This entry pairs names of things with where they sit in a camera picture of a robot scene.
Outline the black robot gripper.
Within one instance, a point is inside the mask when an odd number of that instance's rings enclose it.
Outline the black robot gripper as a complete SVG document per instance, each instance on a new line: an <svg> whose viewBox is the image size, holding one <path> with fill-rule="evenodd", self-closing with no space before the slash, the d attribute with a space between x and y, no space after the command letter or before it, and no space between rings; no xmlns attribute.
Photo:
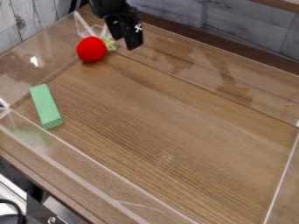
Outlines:
<svg viewBox="0 0 299 224"><path fill-rule="evenodd" d="M145 43L143 22L137 8L127 0L89 0L89 5L93 13L105 18L113 38L125 38L127 49L135 50Z"/></svg>

